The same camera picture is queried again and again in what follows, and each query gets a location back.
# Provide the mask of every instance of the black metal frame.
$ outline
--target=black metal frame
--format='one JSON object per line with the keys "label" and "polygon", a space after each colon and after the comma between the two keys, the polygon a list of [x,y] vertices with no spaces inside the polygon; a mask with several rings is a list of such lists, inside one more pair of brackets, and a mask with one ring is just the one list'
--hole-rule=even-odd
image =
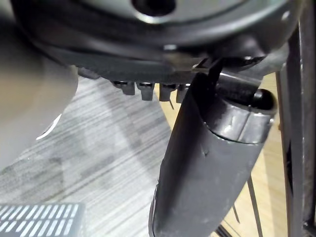
{"label": "black metal frame", "polygon": [[288,236],[315,236],[316,61],[312,0],[305,2],[289,47],[287,64],[277,74]]}

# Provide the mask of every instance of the gray striped carpet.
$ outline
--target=gray striped carpet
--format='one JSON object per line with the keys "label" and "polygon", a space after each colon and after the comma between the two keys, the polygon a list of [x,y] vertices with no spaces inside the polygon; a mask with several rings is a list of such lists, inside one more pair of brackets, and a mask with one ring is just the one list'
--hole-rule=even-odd
{"label": "gray striped carpet", "polygon": [[53,132],[0,173],[0,203],[83,202],[88,237],[147,237],[170,128],[136,91],[80,78]]}

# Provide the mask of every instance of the black plastic part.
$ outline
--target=black plastic part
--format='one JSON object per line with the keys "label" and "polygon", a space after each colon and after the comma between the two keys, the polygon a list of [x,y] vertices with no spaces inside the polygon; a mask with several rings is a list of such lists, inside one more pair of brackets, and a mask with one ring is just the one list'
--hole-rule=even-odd
{"label": "black plastic part", "polygon": [[135,95],[135,83],[127,81],[112,81],[113,86],[121,89],[125,95]]}
{"label": "black plastic part", "polygon": [[154,94],[154,83],[137,83],[137,88],[141,91],[142,100],[144,101],[152,101]]}
{"label": "black plastic part", "polygon": [[170,101],[171,92],[175,91],[177,87],[178,85],[176,84],[171,84],[171,85],[160,84],[159,85],[159,100],[163,102]]}
{"label": "black plastic part", "polygon": [[[220,73],[216,70],[210,74],[214,80]],[[161,164],[150,217],[154,237],[206,237],[215,231],[248,180],[264,144],[237,142],[210,131],[205,119],[212,113],[203,110],[209,108],[205,104],[212,104],[215,93],[201,77],[197,75],[187,92]],[[256,132],[265,133],[270,125]]]}
{"label": "black plastic part", "polygon": [[[160,27],[100,13],[77,1],[12,3],[28,35],[48,44],[159,61],[174,52],[198,55],[207,51],[216,57],[236,58],[266,56],[290,37],[302,4],[299,0],[248,0],[210,18]],[[175,47],[170,50],[166,45]]]}
{"label": "black plastic part", "polygon": [[225,230],[225,228],[220,225],[217,230],[215,231],[215,233],[219,236],[219,237],[232,237],[231,234]]}
{"label": "black plastic part", "polygon": [[185,84],[185,85],[179,85],[178,90],[177,90],[177,98],[176,102],[177,103],[182,103],[184,100],[184,97],[187,94],[187,91],[189,89],[190,84]]}

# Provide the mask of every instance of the wooden floor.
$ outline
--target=wooden floor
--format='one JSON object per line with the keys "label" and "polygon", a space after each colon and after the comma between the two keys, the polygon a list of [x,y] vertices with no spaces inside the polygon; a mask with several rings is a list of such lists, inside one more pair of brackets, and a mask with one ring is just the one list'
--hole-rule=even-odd
{"label": "wooden floor", "polygon": [[[274,74],[267,75],[261,87],[271,91],[277,98]],[[155,88],[155,92],[158,95],[158,86]],[[171,95],[173,108],[169,102],[160,103],[171,128],[174,126],[180,109],[180,104],[175,102],[175,98],[176,92],[173,92]],[[287,236],[283,158],[278,126],[279,115],[276,116],[269,138],[251,173],[253,186],[248,182],[236,200],[237,216],[231,209],[222,222],[233,237]],[[252,199],[255,197],[257,202],[257,219],[250,191],[253,191]]]}

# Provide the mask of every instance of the black mechanism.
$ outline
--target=black mechanism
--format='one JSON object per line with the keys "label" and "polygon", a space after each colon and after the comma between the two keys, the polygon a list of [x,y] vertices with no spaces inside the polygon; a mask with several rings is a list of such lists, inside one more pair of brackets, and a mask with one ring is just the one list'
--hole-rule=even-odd
{"label": "black mechanism", "polygon": [[289,237],[315,236],[311,0],[11,2],[27,39],[81,76],[106,78],[125,95],[136,87],[145,101],[156,83],[160,101],[177,90],[182,106],[151,207],[152,237],[230,236],[220,223],[277,112],[273,95],[258,88],[280,71]]}
{"label": "black mechanism", "polygon": [[229,100],[217,90],[221,70],[218,61],[208,75],[197,74],[182,103],[160,168],[153,237],[206,237],[215,231],[268,136],[277,112],[273,95],[258,90],[248,102]]}

